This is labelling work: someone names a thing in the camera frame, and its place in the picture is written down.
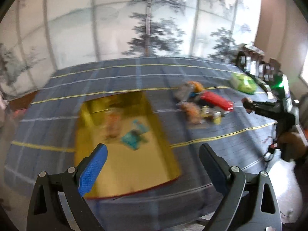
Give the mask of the large fried twist bag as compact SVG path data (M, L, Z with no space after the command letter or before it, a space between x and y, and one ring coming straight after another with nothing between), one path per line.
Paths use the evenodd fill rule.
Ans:
M106 139L117 138L122 129L122 115L117 109L109 109L105 115Z

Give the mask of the teal candy packet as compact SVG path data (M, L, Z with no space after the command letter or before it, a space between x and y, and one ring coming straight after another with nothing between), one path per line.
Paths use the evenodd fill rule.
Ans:
M149 131L149 128L137 119L132 122L132 129L121 137L121 142L131 148L132 150L138 150L140 144L147 143L148 140L144 137L144 134Z

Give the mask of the clear pack dark seaweed snack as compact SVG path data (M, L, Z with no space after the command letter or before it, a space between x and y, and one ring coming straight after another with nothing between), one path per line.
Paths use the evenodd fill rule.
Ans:
M185 102L194 91L194 86L188 82L181 84L173 93L177 102Z

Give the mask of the orange snack packet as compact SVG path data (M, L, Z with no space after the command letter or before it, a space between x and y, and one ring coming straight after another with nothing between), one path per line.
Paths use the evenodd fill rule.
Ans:
M204 89L203 85L198 81L191 80L188 81L187 84L193 88L193 92L195 93L201 93Z

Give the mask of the gold tin red toffee box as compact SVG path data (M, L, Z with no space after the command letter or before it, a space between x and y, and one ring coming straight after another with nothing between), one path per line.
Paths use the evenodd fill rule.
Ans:
M117 109L122 115L122 129L117 138L106 139L105 115ZM137 119L149 128L147 143L132 150L121 142ZM75 164L88 157L98 144L104 144L108 157L88 199L104 199L157 188L178 179L181 169L172 152L162 123L142 91L120 93L82 103L75 128Z

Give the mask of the red snack pack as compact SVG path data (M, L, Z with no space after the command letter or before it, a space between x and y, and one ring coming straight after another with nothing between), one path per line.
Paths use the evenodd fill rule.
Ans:
M210 92L210 91L204 91L201 95L200 95L200 99L213 105L213 106L217 106L219 108L221 108L224 111L233 111L234 107L233 107L233 102L230 100L227 100L225 98L223 98L222 96L214 93L214 92Z

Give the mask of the green tissue pack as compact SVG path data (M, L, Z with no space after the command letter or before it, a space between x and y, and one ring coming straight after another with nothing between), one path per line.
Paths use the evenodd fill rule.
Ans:
M254 94L257 89L255 81L246 74L232 74L229 81L233 89L246 94Z

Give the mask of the small fried twist bag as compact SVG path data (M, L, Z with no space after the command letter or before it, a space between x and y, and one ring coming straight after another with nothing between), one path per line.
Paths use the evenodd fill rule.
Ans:
M192 102L181 102L180 109L185 113L186 118L190 124L200 124L202 121L199 107Z

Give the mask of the plaid grey tablecloth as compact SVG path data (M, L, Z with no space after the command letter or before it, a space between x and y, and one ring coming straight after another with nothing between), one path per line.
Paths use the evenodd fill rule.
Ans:
M230 165L262 169L274 122L247 114L229 64L130 58L56 71L9 132L4 184L26 227L35 180L77 165L97 144L108 158L89 207L107 230L164 230L220 202L198 155L208 143Z

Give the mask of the painted folding screen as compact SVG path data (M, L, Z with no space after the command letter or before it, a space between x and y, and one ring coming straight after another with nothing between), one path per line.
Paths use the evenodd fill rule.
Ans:
M141 56L225 62L255 41L262 0L14 0L1 21L1 90L43 87L58 70Z

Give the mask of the dark wooden chair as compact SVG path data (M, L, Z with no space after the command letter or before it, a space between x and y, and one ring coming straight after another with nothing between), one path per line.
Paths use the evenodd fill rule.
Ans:
M274 81L281 73L281 64L274 58L265 61L265 52L253 44L240 44L234 53L235 65L247 74L264 81Z

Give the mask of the yellow cake packet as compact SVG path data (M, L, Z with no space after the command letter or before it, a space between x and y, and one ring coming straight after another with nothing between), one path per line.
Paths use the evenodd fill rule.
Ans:
M225 111L221 108L203 106L201 109L201 117L207 121L212 121L215 125L221 124L221 120L225 115Z

